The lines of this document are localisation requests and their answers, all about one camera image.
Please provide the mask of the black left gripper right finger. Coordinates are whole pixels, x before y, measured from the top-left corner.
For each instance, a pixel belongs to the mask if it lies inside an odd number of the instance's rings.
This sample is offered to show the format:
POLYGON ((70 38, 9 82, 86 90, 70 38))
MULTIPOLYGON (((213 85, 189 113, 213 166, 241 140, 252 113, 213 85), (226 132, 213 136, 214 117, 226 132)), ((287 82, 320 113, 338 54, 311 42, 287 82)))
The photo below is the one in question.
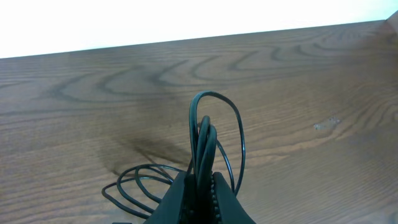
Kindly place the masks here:
POLYGON ((255 224, 253 219, 245 212, 220 172, 213 174, 211 193, 213 211, 217 223, 255 224))

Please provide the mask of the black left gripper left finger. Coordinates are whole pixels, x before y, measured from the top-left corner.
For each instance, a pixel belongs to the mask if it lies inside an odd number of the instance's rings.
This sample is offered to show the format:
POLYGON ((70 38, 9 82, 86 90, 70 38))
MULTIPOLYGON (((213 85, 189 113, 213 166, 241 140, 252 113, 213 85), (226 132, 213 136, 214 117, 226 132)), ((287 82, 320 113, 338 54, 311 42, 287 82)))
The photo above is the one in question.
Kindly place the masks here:
POLYGON ((186 173, 180 172, 164 195, 154 213, 144 224, 179 224, 184 195, 186 173))

